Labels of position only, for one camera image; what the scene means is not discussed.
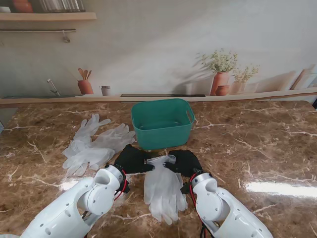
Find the brown marble surface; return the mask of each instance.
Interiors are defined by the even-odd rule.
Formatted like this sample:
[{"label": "brown marble surface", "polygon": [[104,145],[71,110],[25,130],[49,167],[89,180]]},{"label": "brown marble surface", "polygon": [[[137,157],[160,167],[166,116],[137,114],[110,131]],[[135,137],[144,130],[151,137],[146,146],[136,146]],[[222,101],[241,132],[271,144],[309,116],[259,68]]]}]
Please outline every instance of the brown marble surface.
[{"label": "brown marble surface", "polygon": [[[83,119],[99,113],[131,127],[133,104],[38,104],[20,108],[0,134],[0,234],[20,235],[31,220],[80,178],[65,178],[66,148]],[[186,145],[218,185],[268,227],[275,238],[317,237],[317,113],[306,102],[192,103],[196,116]],[[175,148],[158,151],[165,154]],[[95,174],[87,170],[84,176]],[[151,217],[143,202],[145,175],[130,175],[118,199],[89,238],[197,238],[189,208],[171,226]]]}]

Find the green basket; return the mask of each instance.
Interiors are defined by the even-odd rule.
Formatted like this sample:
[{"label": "green basket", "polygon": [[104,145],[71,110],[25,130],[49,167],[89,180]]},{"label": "green basket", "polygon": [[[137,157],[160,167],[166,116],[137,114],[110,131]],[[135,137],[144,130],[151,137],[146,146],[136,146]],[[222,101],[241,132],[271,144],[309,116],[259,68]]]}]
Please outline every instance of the green basket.
[{"label": "green basket", "polygon": [[138,103],[131,117],[137,141],[145,150],[185,144],[195,120],[189,103],[177,98]]}]

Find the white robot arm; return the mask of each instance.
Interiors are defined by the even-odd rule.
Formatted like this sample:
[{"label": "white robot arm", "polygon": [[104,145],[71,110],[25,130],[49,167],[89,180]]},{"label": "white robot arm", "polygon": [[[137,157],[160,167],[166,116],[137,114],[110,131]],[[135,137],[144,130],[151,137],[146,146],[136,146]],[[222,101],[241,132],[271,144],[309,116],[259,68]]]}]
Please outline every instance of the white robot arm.
[{"label": "white robot arm", "polygon": [[[208,173],[196,176],[191,185],[197,194],[196,209],[215,238],[273,238],[266,226],[230,192],[217,187]],[[213,222],[222,222],[220,227]]]},{"label": "white robot arm", "polygon": [[[110,210],[123,179],[112,165],[100,169],[94,178],[83,178],[42,210],[21,238],[83,238]],[[89,215],[83,218],[77,206]]]}]

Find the wooden shelf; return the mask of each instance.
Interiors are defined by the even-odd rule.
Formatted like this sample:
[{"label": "wooden shelf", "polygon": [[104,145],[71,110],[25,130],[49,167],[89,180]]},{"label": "wooden shelf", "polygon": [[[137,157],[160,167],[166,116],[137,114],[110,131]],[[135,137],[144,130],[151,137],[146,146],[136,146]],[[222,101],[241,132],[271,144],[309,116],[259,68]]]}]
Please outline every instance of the wooden shelf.
[{"label": "wooden shelf", "polygon": [[[206,97],[180,97],[188,102],[219,102],[219,101],[253,101],[275,98],[291,98],[299,96],[317,95],[317,88],[306,88],[289,91],[275,91],[264,93],[246,93],[239,95],[227,96],[206,96]],[[24,103],[80,103],[80,102],[145,102],[162,99],[172,99],[176,97],[120,97],[120,96],[98,96],[84,95],[80,97],[63,97],[56,96],[52,98],[16,98],[16,99],[0,99],[1,105],[5,104],[24,104]]]},{"label": "wooden shelf", "polygon": [[76,13],[0,13],[0,21],[82,21],[96,20],[94,12]]}]

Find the painted wall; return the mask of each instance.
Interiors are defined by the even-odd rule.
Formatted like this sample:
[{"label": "painted wall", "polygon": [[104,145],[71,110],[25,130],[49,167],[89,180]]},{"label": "painted wall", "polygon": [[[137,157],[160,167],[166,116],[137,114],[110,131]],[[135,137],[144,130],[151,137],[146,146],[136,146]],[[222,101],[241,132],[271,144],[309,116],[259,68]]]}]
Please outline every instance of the painted wall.
[{"label": "painted wall", "polygon": [[78,68],[120,93],[208,94],[210,74],[197,53],[236,51],[260,65],[259,81],[317,63],[316,0],[87,0],[96,21],[8,23],[0,28],[76,28],[57,33],[0,33],[0,96],[80,94]]}]

